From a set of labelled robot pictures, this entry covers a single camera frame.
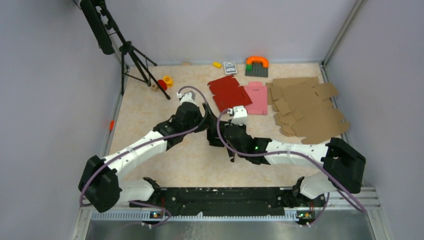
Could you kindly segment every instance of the tripod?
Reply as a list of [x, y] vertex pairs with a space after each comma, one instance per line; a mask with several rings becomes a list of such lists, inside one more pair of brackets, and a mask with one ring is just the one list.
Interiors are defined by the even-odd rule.
[[[149, 71], [149, 68], [147, 67], [147, 61], [151, 62], [154, 66], [157, 66], [157, 64], [154, 61], [152, 61], [150, 58], [148, 58], [146, 55], [144, 55], [136, 47], [134, 47], [133, 44], [131, 43], [131, 41], [125, 40], [124, 36], [122, 35], [121, 31], [119, 30], [117, 23], [113, 19], [109, 10], [106, 8], [105, 1], [100, 1], [99, 3], [100, 3], [99, 6], [101, 8], [100, 14], [106, 16], [107, 19], [108, 19], [107, 24], [104, 25], [105, 28], [107, 30], [111, 30], [111, 29], [115, 30], [115, 32], [112, 33], [112, 34], [116, 34], [118, 36], [119, 40], [122, 42], [122, 46], [119, 48], [119, 51], [121, 52], [121, 90], [120, 90], [121, 95], [124, 95], [124, 78], [125, 78], [125, 76], [128, 76], [128, 77], [131, 77], [133, 79], [137, 79], [139, 81], [146, 83], [147, 86], [149, 86], [149, 87], [152, 85], [152, 83], [150, 81], [150, 79], [152, 79], [154, 81], [154, 83], [162, 91], [162, 93], [165, 95], [165, 97], [168, 100], [170, 100], [171, 97], [165, 92], [165, 90], [161, 87], [161, 85], [158, 84], [158, 81], [156, 81], [156, 78], [152, 75], [152, 73]], [[137, 54], [135, 52], [137, 52], [143, 58], [146, 59], [146, 65], [140, 60], [140, 58], [137, 56]], [[125, 56], [127, 54], [130, 56], [130, 58], [134, 62], [135, 67], [141, 73], [141, 76], [143, 77], [143, 79], [135, 77], [135, 76], [131, 76], [128, 73], [125, 72], [125, 61], [124, 61], [124, 59], [125, 59]], [[147, 78], [143, 69], [146, 71], [149, 78]]]

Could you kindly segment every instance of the red ball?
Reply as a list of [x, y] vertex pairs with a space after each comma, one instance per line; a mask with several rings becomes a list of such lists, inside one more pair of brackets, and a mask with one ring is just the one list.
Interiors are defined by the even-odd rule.
[[162, 79], [159, 79], [158, 81], [157, 81], [157, 83], [163, 88], [163, 90], [167, 90], [168, 89], [168, 86], [167, 86], [167, 84], [162, 80]]

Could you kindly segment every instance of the gray wall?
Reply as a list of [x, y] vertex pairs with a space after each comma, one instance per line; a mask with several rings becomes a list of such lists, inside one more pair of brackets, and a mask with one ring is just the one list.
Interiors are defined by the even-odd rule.
[[423, 239], [424, 1], [367, 1], [329, 73], [395, 238]]
[[66, 240], [119, 94], [71, 0], [0, 1], [0, 238]]
[[355, 0], [109, 0], [127, 40], [159, 64], [321, 61]]

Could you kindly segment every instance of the beige table surface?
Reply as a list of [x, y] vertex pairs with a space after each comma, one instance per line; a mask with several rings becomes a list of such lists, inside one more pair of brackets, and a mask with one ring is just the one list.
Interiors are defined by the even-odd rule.
[[[160, 91], [153, 92], [145, 83], [129, 77], [111, 143], [111, 154], [139, 140], [156, 124], [174, 114], [179, 106], [176, 92], [182, 86], [199, 88], [206, 95], [214, 114], [219, 115], [207, 83], [224, 77], [222, 68], [190, 65], [149, 69], [156, 79], [162, 79], [163, 76], [173, 78], [174, 86], [166, 91], [171, 100], [167, 100]], [[235, 78], [241, 85], [251, 81], [266, 83], [274, 78], [295, 77], [319, 77], [319, 81], [323, 82], [318, 63], [270, 64], [268, 78], [244, 76], [244, 64], [238, 64], [237, 71]], [[130, 74], [141, 78], [135, 67], [131, 68]], [[201, 106], [199, 95], [196, 102]], [[247, 133], [253, 137], [300, 144], [301, 138], [286, 137], [279, 132], [280, 127], [275, 124], [273, 116], [271, 106], [268, 106], [268, 115], [249, 115]], [[137, 181], [150, 177], [162, 187], [283, 187], [293, 186], [299, 177], [316, 172], [316, 169], [294, 165], [254, 165], [239, 157], [235, 158], [235, 162], [230, 162], [224, 147], [208, 145], [204, 131], [189, 134], [182, 143], [169, 151], [148, 159], [132, 170], [125, 180]]]

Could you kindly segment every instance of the purple cable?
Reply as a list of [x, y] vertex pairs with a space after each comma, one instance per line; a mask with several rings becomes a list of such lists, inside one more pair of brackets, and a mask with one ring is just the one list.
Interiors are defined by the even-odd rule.
[[[150, 204], [147, 204], [147, 203], [141, 203], [141, 202], [137, 202], [137, 201], [130, 201], [130, 203], [135, 204], [135, 205], [139, 205], [139, 206], [142, 206], [142, 207], [160, 209], [162, 212], [168, 214], [168, 216], [167, 216], [167, 218], [165, 218], [165, 220], [162, 220], [159, 223], [156, 223], [155, 225], [152, 225], [151, 226], [152, 228], [156, 228], [156, 227], [159, 227], [161, 225], [164, 225], [172, 217], [170, 211], [168, 211], [164, 207], [150, 205]], [[132, 226], [132, 225], [141, 225], [141, 224], [142, 223], [141, 222], [138, 222], [138, 221], [127, 223], [127, 224], [121, 226], [120, 228], [116, 229], [114, 232], [112, 232], [105, 240], [109, 240], [111, 237], [115, 236], [118, 232], [120, 232], [122, 229], [124, 229], [126, 227], [129, 227], [129, 226]]]
[[[193, 89], [193, 90], [195, 90], [195, 91], [197, 91], [200, 95], [201, 95], [201, 97], [203, 98], [203, 100], [204, 100], [204, 102], [206, 103], [206, 104], [208, 104], [208, 101], [206, 100], [206, 97], [205, 97], [205, 95], [199, 90], [199, 89], [197, 89], [196, 87], [194, 87], [194, 86], [183, 86], [182, 88], [180, 88], [179, 90], [178, 90], [178, 93], [180, 93], [181, 92], [181, 90], [183, 90], [183, 89]], [[201, 124], [203, 124], [203, 122], [206, 120], [206, 114], [203, 116], [203, 119], [201, 120], [201, 122], [199, 123], [199, 125], [201, 125]], [[145, 143], [142, 143], [142, 144], [140, 144], [140, 145], [138, 145], [138, 146], [136, 146], [136, 147], [134, 147], [133, 148], [133, 150], [137, 150], [137, 149], [139, 149], [139, 148], [142, 148], [142, 147], [144, 147], [144, 146], [147, 146], [147, 145], [149, 145], [149, 144], [151, 144], [151, 143], [154, 143], [154, 142], [157, 142], [157, 141], [160, 141], [160, 140], [166, 140], [166, 139], [170, 139], [170, 138], [174, 138], [174, 137], [178, 137], [178, 136], [181, 136], [181, 135], [186, 135], [186, 134], [190, 134], [190, 133], [192, 133], [192, 132], [194, 132], [198, 127], [199, 127], [199, 125], [197, 125], [197, 126], [195, 126], [195, 127], [193, 127], [192, 129], [190, 129], [190, 130], [187, 130], [187, 131], [183, 131], [183, 132], [180, 132], [180, 133], [176, 133], [176, 134], [172, 134], [172, 135], [168, 135], [168, 136], [163, 136], [163, 137], [159, 137], [159, 138], [156, 138], [156, 139], [153, 139], [153, 140], [150, 140], [150, 141], [147, 141], [147, 142], [145, 142]], [[84, 187], [82, 188], [82, 190], [81, 190], [81, 194], [79, 195], [79, 205], [80, 205], [80, 207], [88, 207], [88, 206], [91, 206], [92, 204], [91, 203], [83, 203], [83, 199], [84, 199], [84, 195], [86, 194], [86, 192], [87, 192], [87, 189], [89, 188], [89, 186], [90, 186], [90, 184], [93, 182], [93, 180], [97, 177], [97, 175], [99, 175], [99, 173], [103, 170], [103, 169], [105, 169], [107, 166], [109, 166], [111, 163], [113, 163], [113, 162], [115, 162], [116, 160], [118, 160], [119, 158], [122, 158], [123, 156], [125, 156], [125, 155], [127, 155], [127, 154], [129, 154], [130, 152], [129, 151], [124, 151], [124, 152], [122, 152], [121, 154], [119, 154], [119, 155], [117, 155], [117, 156], [115, 156], [114, 158], [112, 158], [111, 160], [109, 160], [108, 162], [106, 162], [103, 166], [101, 166], [99, 169], [97, 169], [97, 171], [95, 171], [94, 173], [93, 173], [93, 175], [88, 179], [88, 181], [85, 183], [85, 185], [84, 185]]]
[[[224, 111], [222, 111], [219, 116], [218, 116], [218, 120], [217, 120], [217, 126], [219, 126], [220, 124], [220, 120], [221, 117], [228, 113], [230, 110], [229, 109], [225, 109]], [[263, 156], [267, 156], [267, 155], [274, 155], [274, 154], [287, 154], [289, 153], [288, 151], [272, 151], [272, 152], [264, 152], [264, 153], [255, 153], [255, 154], [251, 154], [251, 153], [244, 153], [244, 152], [239, 152], [235, 149], [232, 149], [223, 139], [223, 137], [221, 136], [221, 132], [218, 130], [218, 137], [221, 140], [222, 144], [224, 144], [224, 146], [229, 149], [231, 152], [236, 153], [238, 155], [241, 156], [246, 156], [246, 157], [263, 157]], [[337, 181], [337, 179], [335, 179], [330, 173], [328, 173], [321, 165], [319, 165], [316, 161], [314, 161], [312, 158], [310, 158], [309, 156], [301, 153], [301, 152], [297, 152], [297, 151], [290, 151], [290, 154], [293, 155], [297, 155], [300, 156], [302, 158], [307, 159], [309, 162], [311, 162], [313, 165], [315, 165], [315, 167], [317, 167], [319, 170], [321, 170], [325, 175], [327, 175], [327, 177], [333, 182], [335, 183], [339, 188], [341, 188], [348, 196], [349, 198], [351, 198], [356, 204], [357, 207], [354, 206], [352, 204], [352, 202], [344, 195], [342, 194], [342, 197], [344, 199], [346, 199], [346, 201], [350, 204], [352, 204], [353, 207], [355, 207], [355, 209], [358, 209], [358, 211], [365, 213], [367, 210], [365, 209], [364, 205], [361, 204], [361, 202], [358, 201], [358, 199], [352, 195], [352, 193], [350, 193], [339, 181]]]

